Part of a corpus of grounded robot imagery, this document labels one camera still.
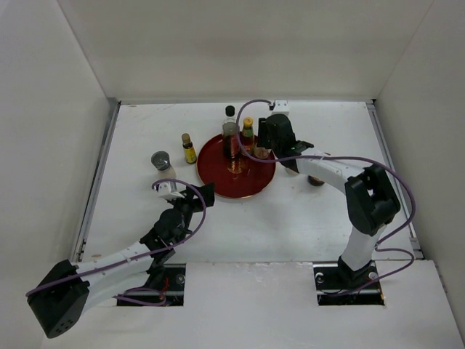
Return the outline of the yellow-capped sauce bottle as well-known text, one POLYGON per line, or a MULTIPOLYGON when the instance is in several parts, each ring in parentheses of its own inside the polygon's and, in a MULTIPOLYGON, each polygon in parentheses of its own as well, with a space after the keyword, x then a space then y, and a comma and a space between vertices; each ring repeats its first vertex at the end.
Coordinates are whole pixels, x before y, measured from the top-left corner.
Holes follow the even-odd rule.
POLYGON ((254 130, 253 130, 254 120, 250 117, 246 117, 243 120, 243 128, 240 132, 240 141, 243 145, 241 153, 245 156, 246 154, 252 154, 254 150, 254 130))

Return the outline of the tall dark soy sauce bottle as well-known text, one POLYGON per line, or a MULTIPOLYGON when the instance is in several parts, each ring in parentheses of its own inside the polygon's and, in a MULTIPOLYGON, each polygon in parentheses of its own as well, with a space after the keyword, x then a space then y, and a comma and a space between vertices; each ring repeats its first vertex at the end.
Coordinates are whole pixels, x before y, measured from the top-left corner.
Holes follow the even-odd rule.
POLYGON ((226 119, 222 124, 223 154, 229 159, 234 159, 240 152, 238 144, 238 129, 235 121, 235 107, 228 105, 225 108, 226 119))

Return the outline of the small yellow-label bottle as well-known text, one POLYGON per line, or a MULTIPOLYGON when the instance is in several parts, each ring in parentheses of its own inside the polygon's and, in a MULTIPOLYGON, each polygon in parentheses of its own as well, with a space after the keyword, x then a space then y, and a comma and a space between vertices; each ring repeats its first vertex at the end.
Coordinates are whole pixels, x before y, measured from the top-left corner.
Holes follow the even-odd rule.
POLYGON ((193 142, 188 133, 182 134, 182 147, 184 149, 185 160, 188 164, 194 164, 197 161, 197 155, 193 147, 193 142))

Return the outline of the red-lid sauce jar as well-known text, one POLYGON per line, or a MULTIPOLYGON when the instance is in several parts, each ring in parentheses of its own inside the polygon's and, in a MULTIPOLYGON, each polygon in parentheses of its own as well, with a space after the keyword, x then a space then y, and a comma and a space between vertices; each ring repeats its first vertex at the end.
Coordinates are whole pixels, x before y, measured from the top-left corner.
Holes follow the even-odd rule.
POLYGON ((322 186, 322 185, 325 184, 324 181, 322 181, 322 180, 320 180, 320 179, 318 179, 318 178, 316 178, 316 177, 313 177, 313 176, 308 176, 308 177, 307 177, 307 181, 308 181, 308 183, 309 183, 310 185, 313 185, 313 186, 315 186, 315 187, 320 187, 320 186, 322 186))

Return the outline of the pink-capped spice shaker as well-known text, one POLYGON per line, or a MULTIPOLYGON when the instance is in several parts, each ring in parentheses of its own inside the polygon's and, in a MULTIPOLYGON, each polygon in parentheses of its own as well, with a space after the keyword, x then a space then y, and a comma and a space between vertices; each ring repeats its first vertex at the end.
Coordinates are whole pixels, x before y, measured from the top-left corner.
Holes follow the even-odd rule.
POLYGON ((253 156, 256 159, 266 160, 270 155, 270 150, 259 146, 257 143, 254 145, 253 156))

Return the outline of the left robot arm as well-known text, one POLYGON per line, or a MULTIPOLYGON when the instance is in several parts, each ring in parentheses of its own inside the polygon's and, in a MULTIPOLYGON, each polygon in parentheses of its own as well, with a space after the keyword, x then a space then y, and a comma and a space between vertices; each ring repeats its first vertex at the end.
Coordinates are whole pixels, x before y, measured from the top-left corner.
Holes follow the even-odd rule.
POLYGON ((47 338, 66 333, 84 312, 102 301, 136 289, 157 289, 162 284, 164 263, 176 247, 197 233, 190 229, 193 215, 205 214, 215 201, 212 182, 163 192, 169 185, 169 180, 153 183, 152 188, 171 208, 160 214, 139 241, 91 262, 62 260, 27 292, 27 303, 47 338))

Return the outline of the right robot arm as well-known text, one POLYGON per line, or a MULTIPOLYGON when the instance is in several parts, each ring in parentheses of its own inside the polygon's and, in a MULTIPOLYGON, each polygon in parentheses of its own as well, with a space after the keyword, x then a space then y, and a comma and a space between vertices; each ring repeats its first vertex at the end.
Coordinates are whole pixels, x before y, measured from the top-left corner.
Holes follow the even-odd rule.
POLYGON ((345 195, 352 232, 336 276, 342 286, 356 286, 371 264, 377 239, 400 211, 385 169, 378 163, 358 167, 328 159, 313 144, 296 139, 284 114, 259 119, 257 145, 271 150, 284 167, 316 177, 345 195))

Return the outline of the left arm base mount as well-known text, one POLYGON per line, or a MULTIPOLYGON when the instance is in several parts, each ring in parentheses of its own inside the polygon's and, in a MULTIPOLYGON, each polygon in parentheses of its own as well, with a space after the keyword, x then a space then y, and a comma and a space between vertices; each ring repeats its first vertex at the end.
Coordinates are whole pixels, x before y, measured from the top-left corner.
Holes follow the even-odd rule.
POLYGON ((118 307, 181 307, 184 305, 186 264, 165 264, 142 285, 116 297, 118 307))

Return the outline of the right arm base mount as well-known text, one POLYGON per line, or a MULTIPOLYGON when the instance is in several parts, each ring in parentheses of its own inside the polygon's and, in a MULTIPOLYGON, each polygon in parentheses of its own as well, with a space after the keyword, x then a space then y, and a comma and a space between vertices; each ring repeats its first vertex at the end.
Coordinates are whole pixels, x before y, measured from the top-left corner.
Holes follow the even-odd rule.
POLYGON ((341 259, 313 265, 320 306, 384 305, 375 262, 353 271, 341 259))

